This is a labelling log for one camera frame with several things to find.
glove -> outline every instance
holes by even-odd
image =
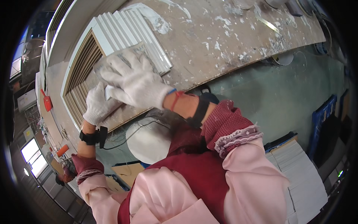
[[[116,54],[106,58],[111,71],[102,71],[101,76],[116,87],[109,95],[125,104],[138,108],[156,107],[163,109],[165,96],[174,88],[163,83],[162,78],[153,72],[149,60],[143,55],[123,51],[123,57],[131,64],[129,67]]]
[[[86,103],[87,111],[83,118],[95,126],[122,104],[116,99],[105,99],[105,85],[102,82],[88,92]]]

red apron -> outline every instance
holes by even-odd
[[[179,172],[188,182],[195,196],[203,199],[219,223],[225,223],[224,198],[229,186],[225,180],[226,170],[222,168],[223,159],[216,151],[209,151],[206,148],[200,133],[201,129],[183,125],[174,135],[167,157],[147,169],[164,166]],[[119,208],[118,223],[120,224],[130,223],[129,200],[132,189]]]

floor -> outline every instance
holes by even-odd
[[[309,144],[311,115],[331,94],[338,98],[346,89],[343,64],[328,57],[313,55],[306,46],[294,51],[294,60],[288,66],[269,66],[261,62],[235,70],[207,85],[219,100],[231,99],[242,115],[260,126],[263,143],[272,142],[290,131],[298,133],[298,143],[304,150]],[[123,141],[126,124],[115,130],[106,147]],[[111,149],[97,150],[97,159],[105,165],[105,173],[114,173],[116,163],[137,160],[126,143]]]

electrical box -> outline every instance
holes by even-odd
[[[36,104],[35,89],[28,91],[18,98],[18,108],[20,113],[32,107],[34,104]]]

plywood tabletop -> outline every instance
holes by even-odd
[[[170,58],[173,67],[163,80],[178,90],[190,90],[272,55],[325,41],[315,16],[295,17],[285,5],[274,9],[265,0],[257,0],[250,10],[236,8],[232,0],[130,0],[119,10],[130,8],[140,9]],[[255,14],[275,25],[280,34]],[[55,121],[67,131],[71,149],[77,147],[79,133],[60,98],[67,64],[56,65],[46,74]],[[100,125],[113,130],[145,111],[123,105]]]

